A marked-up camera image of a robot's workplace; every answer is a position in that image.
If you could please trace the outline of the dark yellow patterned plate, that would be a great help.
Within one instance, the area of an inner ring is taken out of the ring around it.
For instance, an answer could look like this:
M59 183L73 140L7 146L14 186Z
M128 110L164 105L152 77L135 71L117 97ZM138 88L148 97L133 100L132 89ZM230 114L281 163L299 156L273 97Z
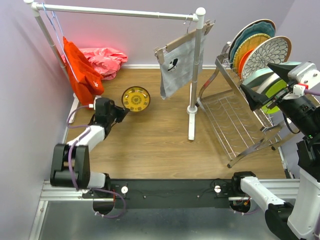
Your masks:
M149 107L151 96L145 88L141 86L131 86L123 92L121 102L123 106L131 112L138 113Z

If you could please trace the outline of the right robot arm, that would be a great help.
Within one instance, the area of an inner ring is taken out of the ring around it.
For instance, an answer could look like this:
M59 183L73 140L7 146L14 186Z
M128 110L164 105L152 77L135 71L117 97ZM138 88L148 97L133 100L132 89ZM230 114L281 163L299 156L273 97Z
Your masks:
M278 107L284 121L291 121L303 135L297 142L299 185L294 204L276 196L250 171L232 176L230 191L248 195L263 211L269 230L281 240L318 240L320 238L320 103L313 88L320 83L320 72L310 61L295 65L268 63L285 86L267 96L247 84L241 89L251 111L262 106Z

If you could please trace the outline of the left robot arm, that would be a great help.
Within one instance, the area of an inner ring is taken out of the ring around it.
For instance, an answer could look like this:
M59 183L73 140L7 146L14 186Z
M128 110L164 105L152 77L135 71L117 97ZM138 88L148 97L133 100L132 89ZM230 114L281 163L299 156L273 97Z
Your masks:
M82 108L93 109L93 116L88 124L67 124L69 129L84 128L84 131L73 140L55 145L49 181L54 187L93 189L99 197L104 198L111 191L110 177L107 173L91 171L90 152L107 138L115 124L124 120L130 109L117 106L109 98L99 97L94 103L73 110L67 122Z

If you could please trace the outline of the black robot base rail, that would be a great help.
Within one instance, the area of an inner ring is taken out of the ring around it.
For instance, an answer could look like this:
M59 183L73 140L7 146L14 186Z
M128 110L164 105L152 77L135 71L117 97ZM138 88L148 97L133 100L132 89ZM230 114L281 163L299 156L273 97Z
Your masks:
M255 211L253 198L233 185L231 179L111 179L110 193L91 188L84 199L111 199L118 209L226 208Z

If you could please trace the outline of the brown rim floral plate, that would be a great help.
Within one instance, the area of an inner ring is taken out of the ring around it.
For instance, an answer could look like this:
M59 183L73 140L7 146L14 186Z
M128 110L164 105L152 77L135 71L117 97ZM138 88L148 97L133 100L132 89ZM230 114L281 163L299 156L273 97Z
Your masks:
M266 68L268 63L287 62L292 51L292 42L286 36L272 37L258 45L246 59L241 78L244 80L255 71Z

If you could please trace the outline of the orange plastic plate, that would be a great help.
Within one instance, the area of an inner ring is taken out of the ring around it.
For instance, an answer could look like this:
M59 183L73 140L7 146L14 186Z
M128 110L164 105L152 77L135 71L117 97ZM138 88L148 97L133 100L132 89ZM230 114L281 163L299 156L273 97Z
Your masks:
M241 78L242 77L242 70L243 70L243 67L245 65L245 62L247 60L247 58L249 57L249 55L251 54L251 52L253 51L254 49L250 49L248 50L241 58L240 62L239 62L239 65L238 65L238 75L239 77Z

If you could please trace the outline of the light blue divided tray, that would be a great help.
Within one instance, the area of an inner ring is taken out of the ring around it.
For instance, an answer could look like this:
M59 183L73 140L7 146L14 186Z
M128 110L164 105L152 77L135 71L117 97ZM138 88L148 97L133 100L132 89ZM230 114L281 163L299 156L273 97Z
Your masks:
M287 61L287 62L282 62L277 65L282 65L282 66L298 66L301 64L301 62L298 61ZM275 77L277 80L280 80L281 78L268 66L266 68L261 68L253 72L250 76L245 78L242 81L242 85L247 86L249 88L255 88L259 87L265 80L267 80L269 77L275 74Z

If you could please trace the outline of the woven bamboo plate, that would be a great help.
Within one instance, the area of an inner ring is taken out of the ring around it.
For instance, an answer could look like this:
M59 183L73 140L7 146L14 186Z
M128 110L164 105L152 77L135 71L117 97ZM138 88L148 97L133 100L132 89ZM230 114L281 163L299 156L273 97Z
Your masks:
M244 42L240 44L240 46L234 54L232 67L234 69L237 69L245 53L247 53L249 50L254 50L257 46L259 46L260 44L262 44L270 38L271 37L268 34L257 33L245 39Z

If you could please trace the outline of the white striped plate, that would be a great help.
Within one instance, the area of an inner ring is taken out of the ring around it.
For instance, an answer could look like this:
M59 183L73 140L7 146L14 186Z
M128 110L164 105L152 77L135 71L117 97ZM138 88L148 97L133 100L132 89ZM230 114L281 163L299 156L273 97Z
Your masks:
M274 84L279 82L281 78L276 73L270 73L268 77L259 85L256 92L265 94Z

